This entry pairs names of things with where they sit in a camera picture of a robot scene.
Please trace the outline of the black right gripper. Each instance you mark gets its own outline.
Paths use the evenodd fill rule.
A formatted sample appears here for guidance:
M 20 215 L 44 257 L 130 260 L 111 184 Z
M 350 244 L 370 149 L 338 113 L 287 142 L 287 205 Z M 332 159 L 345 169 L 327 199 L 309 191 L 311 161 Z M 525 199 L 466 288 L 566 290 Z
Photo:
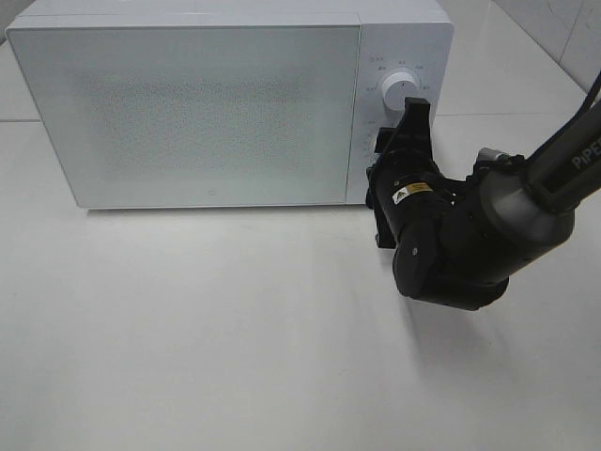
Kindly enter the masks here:
M 396 128 L 381 128 L 377 159 L 366 170 L 365 205 L 375 216 L 377 247 L 394 249 L 394 235 L 420 221 L 437 221 L 451 208 L 445 177 L 433 160 L 430 103 L 406 97 Z

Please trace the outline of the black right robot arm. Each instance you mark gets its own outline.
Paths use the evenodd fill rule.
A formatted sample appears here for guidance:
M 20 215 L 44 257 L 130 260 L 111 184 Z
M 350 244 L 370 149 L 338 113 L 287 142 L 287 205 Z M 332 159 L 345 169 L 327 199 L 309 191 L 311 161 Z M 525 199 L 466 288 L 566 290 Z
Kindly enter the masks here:
M 403 296 L 475 311 L 570 238 L 577 206 L 600 188 L 599 94 L 593 83 L 530 156 L 481 149 L 462 180 L 434 161 L 429 102 L 406 99 L 398 124 L 378 132 L 365 198 Z

